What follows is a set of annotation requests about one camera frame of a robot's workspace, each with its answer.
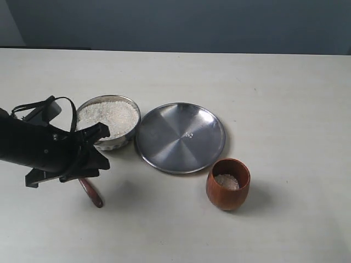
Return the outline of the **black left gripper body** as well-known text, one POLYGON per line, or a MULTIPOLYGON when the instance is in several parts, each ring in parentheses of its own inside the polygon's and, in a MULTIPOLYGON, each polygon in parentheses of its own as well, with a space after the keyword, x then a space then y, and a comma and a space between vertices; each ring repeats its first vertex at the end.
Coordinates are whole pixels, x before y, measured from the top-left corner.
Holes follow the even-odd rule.
POLYGON ((82 150, 93 147, 94 142, 85 142, 82 130, 68 133, 59 131, 50 133, 52 138, 46 143, 39 143, 39 163, 25 176, 25 185, 37 188, 42 182, 60 178, 82 150))

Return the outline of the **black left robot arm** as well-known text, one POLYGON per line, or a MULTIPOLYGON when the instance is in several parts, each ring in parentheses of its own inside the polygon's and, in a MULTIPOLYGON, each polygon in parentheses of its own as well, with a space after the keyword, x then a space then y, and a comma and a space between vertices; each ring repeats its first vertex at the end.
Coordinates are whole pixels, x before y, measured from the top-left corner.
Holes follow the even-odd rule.
POLYGON ((24 122, 1 110, 1 160, 31 168, 25 176, 27 187, 54 179, 98 177, 100 170, 110 169, 110 163, 94 144, 109 135, 102 123, 69 132, 24 122))

